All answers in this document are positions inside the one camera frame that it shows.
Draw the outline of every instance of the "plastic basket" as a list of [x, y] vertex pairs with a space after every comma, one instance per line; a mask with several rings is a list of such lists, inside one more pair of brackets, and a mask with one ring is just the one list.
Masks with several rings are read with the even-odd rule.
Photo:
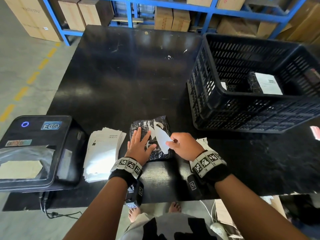
[[[252, 71], [283, 95], [249, 92]], [[206, 33], [187, 86], [199, 130], [282, 133], [320, 116], [318, 59], [297, 43]]]

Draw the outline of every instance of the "bare foot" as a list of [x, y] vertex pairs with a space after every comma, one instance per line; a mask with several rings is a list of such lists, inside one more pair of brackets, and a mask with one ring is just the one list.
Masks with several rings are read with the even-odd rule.
[[128, 215], [130, 222], [133, 223], [139, 214], [141, 214], [141, 210], [139, 207], [133, 209], [130, 208]]
[[181, 207], [176, 202], [172, 202], [169, 208], [169, 213], [173, 212], [181, 212]]

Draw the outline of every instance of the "concrete floor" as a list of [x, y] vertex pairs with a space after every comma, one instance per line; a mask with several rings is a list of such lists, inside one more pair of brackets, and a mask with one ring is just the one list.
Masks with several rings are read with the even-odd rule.
[[[71, 47], [30, 37], [14, 14], [8, 8], [4, 0], [0, 0], [0, 138], [15, 117], [20, 115], [44, 115], [46, 114], [66, 68], [77, 47], [77, 40]], [[42, 70], [38, 70], [47, 54], [57, 48], [57, 51]], [[27, 80], [34, 72], [40, 71], [32, 85]], [[21, 98], [16, 95], [24, 87], [28, 87]], [[13, 108], [5, 116], [1, 117], [7, 107]], [[0, 208], [6, 202], [8, 194], [0, 193]], [[211, 209], [213, 201], [206, 201]], [[182, 212], [196, 217], [205, 218], [210, 224], [210, 216], [201, 202], [182, 202]], [[142, 210], [158, 216], [167, 208], [165, 203], [146, 204]], [[61, 214], [69, 214], [85, 208], [58, 209]], [[128, 208], [123, 207], [117, 238], [129, 225]], [[46, 240], [62, 239], [74, 219], [61, 217], [47, 219], [39, 210], [0, 212], [0, 238], [2, 240]]]

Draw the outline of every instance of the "blue metal shelf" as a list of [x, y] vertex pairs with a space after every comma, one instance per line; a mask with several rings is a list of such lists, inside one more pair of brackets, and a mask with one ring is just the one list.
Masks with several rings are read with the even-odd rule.
[[[63, 41], [66, 43], [67, 46], [70, 45], [70, 42], [68, 40], [67, 36], [82, 36], [82, 31], [75, 31], [75, 30], [68, 30], [63, 29], [57, 20], [57, 17], [49, 3], [48, 0], [43, 0], [55, 25], [57, 26], [57, 29], [60, 33], [60, 35], [63, 38]], [[220, 14], [220, 15], [227, 15], [227, 16], [234, 16], [234, 17], [240, 17], [245, 19], [252, 19], [252, 20], [261, 20], [261, 21], [267, 21], [267, 22], [274, 22], [278, 23], [278, 26], [275, 28], [273, 33], [269, 36], [269, 39], [274, 39], [281, 30], [287, 25], [287, 23], [290, 21], [290, 19], [294, 16], [294, 14], [298, 11], [298, 9], [303, 5], [303, 3], [306, 0], [298, 0], [294, 7], [290, 10], [288, 14], [285, 14], [282, 10], [275, 10], [274, 12], [277, 15], [271, 15], [266, 13], [255, 13], [252, 12], [250, 7], [246, 4], [243, 5], [241, 11], [233, 11], [233, 10], [225, 10], [225, 9], [217, 9], [216, 5], [218, 0], [212, 0], [210, 7], [203, 7], [203, 6], [196, 6], [191, 4], [186, 4], [185, 2], [181, 1], [164, 1], [164, 0], [111, 0], [113, 1], [113, 4], [115, 1], [117, 2], [124, 2], [126, 3], [127, 10], [117, 10], [117, 13], [121, 14], [127, 14], [128, 17], [128, 27], [132, 28], [132, 14], [135, 18], [138, 17], [138, 15], [145, 15], [145, 13], [138, 13], [137, 4], [144, 4], [144, 5], [150, 5], [150, 6], [158, 6], [158, 7], [167, 7], [167, 8], [174, 8], [174, 9], [182, 9], [182, 10], [188, 10], [188, 11], [195, 11], [195, 12], [204, 12], [207, 13], [206, 19], [204, 21], [204, 25], [201, 29], [201, 33], [204, 34], [208, 30], [208, 26], [211, 20], [211, 17], [213, 14]], [[152, 17], [153, 14], [146, 14], [148, 17]], [[200, 18], [200, 13], [198, 13], [195, 24], [198, 24]], [[110, 26], [117, 26], [117, 22], [111, 22]]]

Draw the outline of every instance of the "black table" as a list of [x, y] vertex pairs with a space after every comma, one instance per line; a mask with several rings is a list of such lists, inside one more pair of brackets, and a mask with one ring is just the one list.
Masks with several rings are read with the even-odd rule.
[[[231, 171], [257, 194], [320, 191], [320, 142], [309, 121], [283, 134], [197, 131], [186, 87], [201, 45], [194, 33], [87, 26], [56, 92], [48, 115], [71, 115], [90, 134], [108, 127], [127, 133], [133, 121], [166, 115], [172, 132], [208, 137], [209, 146]], [[143, 203], [191, 200], [181, 158], [152, 161], [141, 180]], [[50, 208], [85, 207], [106, 181], [86, 183], [55, 193]], [[218, 198], [211, 188], [205, 199]], [[4, 211], [39, 209], [37, 193], [11, 193]]]

